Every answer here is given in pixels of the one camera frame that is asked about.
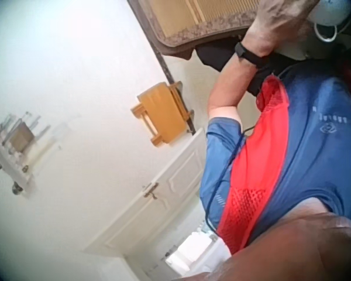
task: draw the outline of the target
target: red vest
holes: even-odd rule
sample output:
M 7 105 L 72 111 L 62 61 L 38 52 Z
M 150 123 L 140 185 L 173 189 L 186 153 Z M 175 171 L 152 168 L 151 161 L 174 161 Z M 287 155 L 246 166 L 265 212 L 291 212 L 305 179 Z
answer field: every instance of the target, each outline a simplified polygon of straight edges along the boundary
M 276 186 L 288 141 L 288 97 L 275 76 L 264 82 L 256 101 L 262 112 L 253 135 L 234 160 L 218 235 L 233 255 L 247 244 Z

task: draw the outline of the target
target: wire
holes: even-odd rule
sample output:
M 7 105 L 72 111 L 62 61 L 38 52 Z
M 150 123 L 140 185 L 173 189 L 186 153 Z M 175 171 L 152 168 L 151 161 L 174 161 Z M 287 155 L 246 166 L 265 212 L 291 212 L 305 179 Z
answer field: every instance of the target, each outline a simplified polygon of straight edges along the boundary
M 222 173 L 220 174 L 217 182 L 216 182 L 216 185 L 214 187 L 214 190 L 212 192 L 212 195 L 211 195 L 211 198 L 209 199 L 209 202 L 208 202 L 208 205 L 205 209 L 205 223 L 207 224 L 207 226 L 218 236 L 217 234 L 217 231 L 216 229 L 209 223 L 209 211 L 211 209 L 211 205 L 212 205 L 212 202 L 213 202 L 213 199 L 215 198 L 216 196 L 216 193 L 218 191 L 218 188 L 220 187 L 221 183 L 222 183 L 222 179 L 224 177 L 224 175 L 226 174 L 226 171 L 228 170 L 229 166 L 231 165 L 231 163 L 234 161 L 237 153 L 238 153 L 238 150 L 240 148 L 240 144 L 242 143 L 242 140 L 243 140 L 243 137 L 245 136 L 245 133 L 252 130 L 253 128 L 255 128 L 255 126 L 251 127 L 251 128 L 248 128 L 246 130 L 243 131 L 242 135 L 240 136 L 239 140 L 238 140 L 238 143 L 236 144 L 230 158 L 229 158 L 229 161 L 228 163 L 226 164 L 226 166 L 223 168 L 222 170 Z

